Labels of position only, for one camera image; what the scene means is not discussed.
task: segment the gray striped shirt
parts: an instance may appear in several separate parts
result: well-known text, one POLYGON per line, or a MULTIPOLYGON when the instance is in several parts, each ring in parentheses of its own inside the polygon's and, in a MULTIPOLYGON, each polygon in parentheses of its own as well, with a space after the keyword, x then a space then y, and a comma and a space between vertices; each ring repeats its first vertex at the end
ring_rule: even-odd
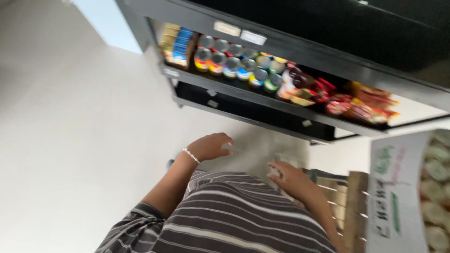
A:
POLYGON ((304 209, 258 178, 196 170, 183 201, 164 220, 139 203, 96 253, 336 252, 304 209))

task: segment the cardboard box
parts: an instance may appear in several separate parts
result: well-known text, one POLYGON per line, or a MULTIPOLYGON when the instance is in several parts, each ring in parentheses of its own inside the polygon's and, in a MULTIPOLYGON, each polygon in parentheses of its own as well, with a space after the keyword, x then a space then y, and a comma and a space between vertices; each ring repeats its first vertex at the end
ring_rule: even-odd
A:
POLYGON ((429 159, 424 151, 442 131, 449 133, 426 131, 372 142, 367 253, 433 252, 425 239, 429 224, 422 218, 419 185, 425 158, 429 159))

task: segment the bracelet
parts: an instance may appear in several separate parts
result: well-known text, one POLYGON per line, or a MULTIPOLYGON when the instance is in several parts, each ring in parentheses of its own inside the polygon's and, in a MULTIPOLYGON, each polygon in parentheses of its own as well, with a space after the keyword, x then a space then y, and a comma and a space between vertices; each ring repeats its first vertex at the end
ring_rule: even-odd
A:
POLYGON ((188 149, 183 149, 183 151, 185 151, 186 153, 188 153, 188 155, 190 155, 196 162, 197 164, 200 164, 200 162, 198 161, 197 158, 195 158, 195 156, 193 154, 191 154, 191 152, 189 152, 188 149))

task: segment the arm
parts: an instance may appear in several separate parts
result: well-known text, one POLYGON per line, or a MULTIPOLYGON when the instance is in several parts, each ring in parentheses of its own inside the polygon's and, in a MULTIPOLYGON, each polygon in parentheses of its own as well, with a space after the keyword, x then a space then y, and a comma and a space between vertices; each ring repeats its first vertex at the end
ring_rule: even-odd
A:
POLYGON ((339 253, 345 253, 345 245, 339 238, 333 214, 325 195, 302 170, 286 162, 270 162, 269 166, 283 174, 280 178, 274 174, 267 175, 274 183, 293 198, 302 202, 314 219, 323 227, 331 244, 339 253))
MULTIPOLYGON (((226 143, 233 145, 233 140, 225 133, 218 133, 196 140, 187 149, 199 162, 202 162, 231 155, 231 150, 222 148, 226 143)), ((186 187, 197 165, 197 162, 189 154, 181 152, 169 171, 147 193, 142 202, 155 207, 167 219, 183 199, 186 187)))

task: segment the shelf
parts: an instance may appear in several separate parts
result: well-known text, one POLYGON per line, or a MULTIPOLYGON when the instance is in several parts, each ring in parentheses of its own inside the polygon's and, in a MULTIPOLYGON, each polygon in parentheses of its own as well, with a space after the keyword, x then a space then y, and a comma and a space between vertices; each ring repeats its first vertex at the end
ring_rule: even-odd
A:
POLYGON ((190 107, 237 119, 256 126, 309 140, 317 144, 330 144, 334 138, 334 127, 319 122, 303 125, 305 118, 255 104, 246 100, 218 93, 210 96, 207 89, 178 82, 174 101, 190 107), (217 103, 214 108, 209 101, 217 103))
POLYGON ((197 71, 191 62, 189 71, 183 71, 174 67, 160 63, 161 73, 165 76, 177 79, 179 81, 210 89, 225 95, 229 95, 238 99, 246 100, 255 104, 273 108, 279 112, 289 113, 298 117, 320 122, 333 127, 345 129, 363 136, 381 136, 385 134, 385 129, 377 129, 369 126, 348 122, 339 118, 330 117, 326 114, 319 113, 308 108, 303 108, 295 104, 286 103, 277 100, 275 93, 270 94, 264 89, 253 89, 247 82, 238 79, 226 79, 223 76, 214 76, 209 72, 203 73, 197 71))
POLYGON ((409 74, 356 57, 354 55, 302 39, 236 16, 183 0, 130 0, 134 11, 146 17, 179 24, 200 33, 251 47, 289 59, 335 76, 387 90, 393 94, 450 111, 450 89, 411 77, 409 74), (257 45, 214 30, 222 21, 267 38, 257 45))

